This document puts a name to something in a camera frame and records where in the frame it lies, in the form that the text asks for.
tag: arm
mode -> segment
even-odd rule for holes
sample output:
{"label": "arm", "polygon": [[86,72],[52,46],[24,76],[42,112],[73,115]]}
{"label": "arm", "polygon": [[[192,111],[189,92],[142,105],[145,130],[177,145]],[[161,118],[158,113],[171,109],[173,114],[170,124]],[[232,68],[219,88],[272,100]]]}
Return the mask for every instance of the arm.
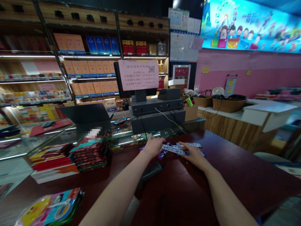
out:
{"label": "arm", "polygon": [[119,225],[145,168],[160,153],[164,141],[151,140],[150,134],[144,150],[111,181],[79,225]]}
{"label": "arm", "polygon": [[212,195],[213,205],[221,226],[258,226],[255,219],[242,205],[222,175],[205,159],[197,147],[180,142],[190,151],[190,156],[182,155],[200,170],[204,171]]}

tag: white counter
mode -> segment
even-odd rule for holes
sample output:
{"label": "white counter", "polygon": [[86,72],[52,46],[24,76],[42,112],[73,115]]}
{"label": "white counter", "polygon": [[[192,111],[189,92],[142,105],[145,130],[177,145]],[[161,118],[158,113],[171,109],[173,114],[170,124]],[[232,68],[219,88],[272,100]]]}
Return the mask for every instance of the white counter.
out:
{"label": "white counter", "polygon": [[247,103],[254,105],[244,107],[241,111],[234,113],[227,113],[204,107],[198,107],[198,109],[205,110],[203,118],[206,118],[206,112],[210,112],[253,125],[264,126],[263,132],[268,132],[284,126],[287,118],[294,109],[297,108],[297,106],[294,105],[270,100],[247,99]]}

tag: yellow sticky note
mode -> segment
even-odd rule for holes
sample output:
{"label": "yellow sticky note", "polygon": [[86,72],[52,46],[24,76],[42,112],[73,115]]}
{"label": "yellow sticky note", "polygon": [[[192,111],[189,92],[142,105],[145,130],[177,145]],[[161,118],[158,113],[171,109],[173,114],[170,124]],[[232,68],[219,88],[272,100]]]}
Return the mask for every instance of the yellow sticky note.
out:
{"label": "yellow sticky note", "polygon": [[203,67],[203,73],[209,73],[209,67]]}

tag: wicker basket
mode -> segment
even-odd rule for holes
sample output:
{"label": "wicker basket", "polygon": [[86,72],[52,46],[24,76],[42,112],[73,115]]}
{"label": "wicker basket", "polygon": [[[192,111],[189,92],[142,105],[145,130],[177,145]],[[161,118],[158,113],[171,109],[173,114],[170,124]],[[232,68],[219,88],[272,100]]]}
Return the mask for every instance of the wicker basket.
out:
{"label": "wicker basket", "polygon": [[206,98],[202,98],[202,97],[194,97],[194,103],[197,106],[200,107],[212,107],[213,103],[212,103],[212,96],[205,96]]}
{"label": "wicker basket", "polygon": [[227,113],[240,111],[247,100],[219,100],[213,99],[213,109]]}

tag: small fan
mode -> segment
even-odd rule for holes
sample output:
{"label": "small fan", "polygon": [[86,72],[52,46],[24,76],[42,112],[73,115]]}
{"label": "small fan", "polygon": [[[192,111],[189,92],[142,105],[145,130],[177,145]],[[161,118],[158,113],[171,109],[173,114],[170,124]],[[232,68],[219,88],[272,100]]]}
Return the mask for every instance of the small fan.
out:
{"label": "small fan", "polygon": [[216,95],[216,94],[222,94],[222,95],[224,95],[225,94],[225,90],[222,87],[215,87],[213,89],[213,91],[212,91],[212,94],[213,95]]}

